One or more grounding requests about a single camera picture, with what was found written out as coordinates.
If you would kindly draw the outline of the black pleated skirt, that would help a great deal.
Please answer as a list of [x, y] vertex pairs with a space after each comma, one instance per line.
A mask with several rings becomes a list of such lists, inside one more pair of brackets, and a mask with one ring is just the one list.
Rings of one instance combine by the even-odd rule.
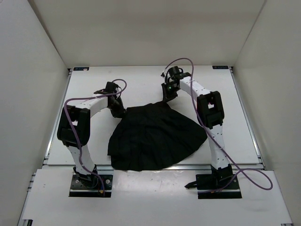
[[108, 143], [116, 170], [161, 170], [194, 154], [205, 130], [165, 102], [129, 107]]

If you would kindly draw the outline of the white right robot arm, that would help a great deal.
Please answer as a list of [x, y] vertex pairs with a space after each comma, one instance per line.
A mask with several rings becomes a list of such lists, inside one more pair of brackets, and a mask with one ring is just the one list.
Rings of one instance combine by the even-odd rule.
[[212, 172], [208, 179], [215, 188], [223, 188], [231, 179], [233, 171], [224, 148], [224, 109], [220, 93], [204, 88], [190, 73], [184, 73], [177, 66], [163, 72], [161, 77], [164, 78], [164, 83], [161, 84], [163, 101], [175, 99], [179, 90], [191, 96], [198, 122], [208, 136]]

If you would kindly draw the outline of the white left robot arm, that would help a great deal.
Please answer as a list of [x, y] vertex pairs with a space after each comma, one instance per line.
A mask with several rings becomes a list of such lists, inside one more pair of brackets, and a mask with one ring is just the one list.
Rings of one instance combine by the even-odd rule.
[[97, 172], [87, 145], [91, 118], [106, 108], [114, 118], [121, 118], [126, 112], [121, 99], [122, 92], [118, 84], [108, 82], [107, 87], [94, 92], [92, 97], [70, 98], [64, 103], [57, 138], [70, 151], [75, 163], [74, 173], [88, 189], [105, 190], [104, 181]]

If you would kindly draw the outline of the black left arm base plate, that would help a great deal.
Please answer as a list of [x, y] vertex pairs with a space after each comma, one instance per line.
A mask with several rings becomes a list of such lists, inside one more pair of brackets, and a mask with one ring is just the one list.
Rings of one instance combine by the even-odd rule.
[[73, 167], [73, 171], [69, 197], [111, 197], [112, 174], [102, 174], [98, 177], [93, 174], [84, 175], [78, 173], [75, 166]]

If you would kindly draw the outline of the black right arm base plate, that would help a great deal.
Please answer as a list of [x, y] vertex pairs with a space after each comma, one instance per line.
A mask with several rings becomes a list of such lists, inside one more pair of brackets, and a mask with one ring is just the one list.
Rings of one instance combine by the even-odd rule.
[[232, 167], [211, 168], [211, 174], [197, 174], [196, 180], [184, 186], [196, 188], [199, 199], [241, 199], [239, 182], [233, 174]]

